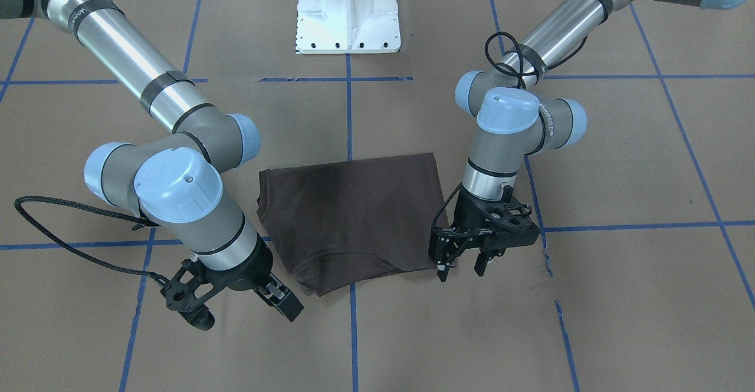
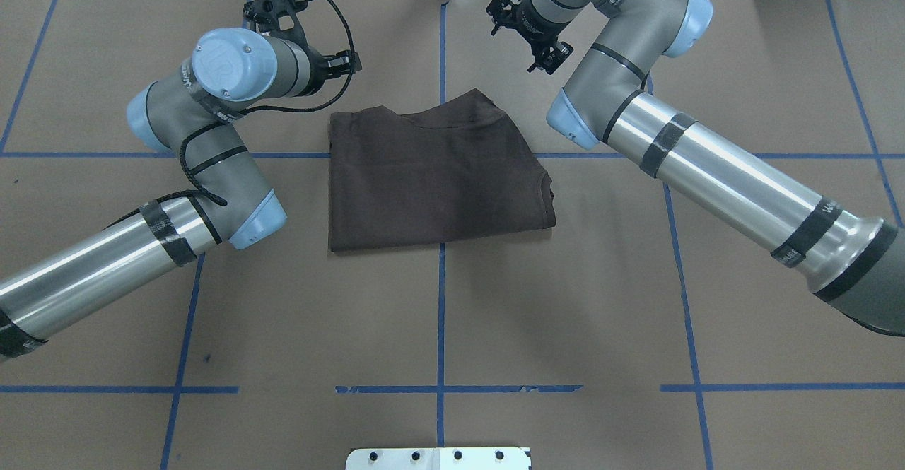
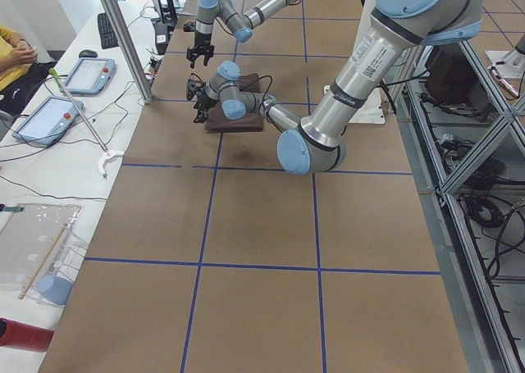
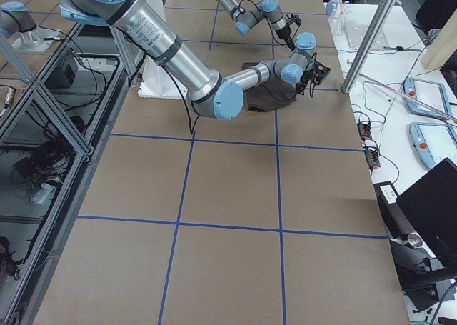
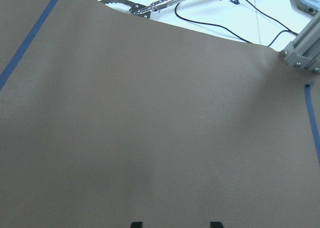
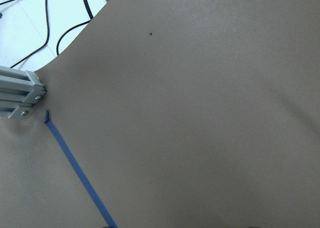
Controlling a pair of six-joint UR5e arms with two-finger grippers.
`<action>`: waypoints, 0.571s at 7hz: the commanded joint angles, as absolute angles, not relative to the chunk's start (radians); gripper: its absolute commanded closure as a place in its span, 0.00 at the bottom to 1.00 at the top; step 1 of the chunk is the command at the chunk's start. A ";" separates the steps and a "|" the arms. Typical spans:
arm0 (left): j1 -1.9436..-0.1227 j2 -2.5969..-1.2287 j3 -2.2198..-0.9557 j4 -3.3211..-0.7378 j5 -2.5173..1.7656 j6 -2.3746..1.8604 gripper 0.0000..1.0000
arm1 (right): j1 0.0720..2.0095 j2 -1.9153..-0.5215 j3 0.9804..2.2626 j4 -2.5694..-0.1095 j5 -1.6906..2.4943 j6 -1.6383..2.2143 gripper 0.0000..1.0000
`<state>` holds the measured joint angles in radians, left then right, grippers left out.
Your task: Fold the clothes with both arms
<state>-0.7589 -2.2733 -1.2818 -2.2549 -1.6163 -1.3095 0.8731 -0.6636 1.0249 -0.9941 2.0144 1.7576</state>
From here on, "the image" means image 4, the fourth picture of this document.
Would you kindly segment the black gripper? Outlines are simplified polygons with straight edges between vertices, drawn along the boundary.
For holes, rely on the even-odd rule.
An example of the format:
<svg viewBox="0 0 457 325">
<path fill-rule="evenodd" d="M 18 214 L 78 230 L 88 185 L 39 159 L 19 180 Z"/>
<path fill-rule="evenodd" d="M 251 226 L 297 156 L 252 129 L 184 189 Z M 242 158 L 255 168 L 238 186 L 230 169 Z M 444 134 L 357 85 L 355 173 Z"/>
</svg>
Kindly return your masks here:
<svg viewBox="0 0 457 325">
<path fill-rule="evenodd" d="M 329 75 L 331 68 L 324 66 L 321 62 L 315 61 L 311 69 L 307 69 L 300 82 L 295 85 L 295 91 L 297 94 L 304 95 L 308 84 L 312 86 L 318 86 L 322 81 Z"/>
<path fill-rule="evenodd" d="M 292 24 L 297 25 L 297 27 L 301 26 L 301 19 L 298 14 L 285 14 L 278 21 L 273 22 L 272 27 L 276 32 L 277 37 L 284 41 L 284 44 L 291 51 L 294 51 L 296 46 L 293 42 Z"/>
</svg>

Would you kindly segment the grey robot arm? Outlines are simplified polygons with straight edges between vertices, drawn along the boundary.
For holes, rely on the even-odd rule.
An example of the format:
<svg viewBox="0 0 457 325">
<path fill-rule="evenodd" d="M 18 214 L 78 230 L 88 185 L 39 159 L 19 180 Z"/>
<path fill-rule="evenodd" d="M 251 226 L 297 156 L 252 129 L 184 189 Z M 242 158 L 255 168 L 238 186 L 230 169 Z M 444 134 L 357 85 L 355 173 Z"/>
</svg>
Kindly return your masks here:
<svg viewBox="0 0 457 325">
<path fill-rule="evenodd" d="M 273 40 L 280 46 L 287 46 L 291 51 L 296 49 L 291 25 L 301 26 L 298 15 L 285 14 L 278 0 L 216 0 L 235 22 L 235 27 L 241 35 L 247 35 L 264 19 L 268 22 Z"/>
<path fill-rule="evenodd" d="M 60 0 L 59 7 L 61 15 L 68 20 L 111 26 L 123 32 L 157 66 L 171 72 L 188 89 L 191 107 L 202 117 L 236 118 L 243 107 L 244 91 L 265 81 L 280 79 L 301 94 L 307 85 L 319 85 L 330 73 L 317 60 L 312 33 L 291 36 L 290 25 L 300 20 L 285 15 L 278 0 L 260 0 L 251 11 L 237 0 L 217 2 L 230 14 L 240 34 L 247 34 L 259 22 L 267 20 L 291 50 L 290 56 L 262 61 L 223 77 L 217 70 L 206 67 L 146 0 Z"/>
</svg>

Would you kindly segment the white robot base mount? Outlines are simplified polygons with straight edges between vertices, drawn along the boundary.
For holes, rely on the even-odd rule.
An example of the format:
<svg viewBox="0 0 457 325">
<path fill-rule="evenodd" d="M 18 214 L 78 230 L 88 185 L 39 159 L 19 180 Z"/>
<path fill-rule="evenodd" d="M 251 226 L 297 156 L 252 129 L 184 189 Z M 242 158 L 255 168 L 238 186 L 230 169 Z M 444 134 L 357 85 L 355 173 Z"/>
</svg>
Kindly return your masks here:
<svg viewBox="0 0 457 325">
<path fill-rule="evenodd" d="M 140 98 L 180 99 L 188 89 L 175 76 L 169 76 L 162 67 L 146 57 L 138 91 Z"/>
</svg>

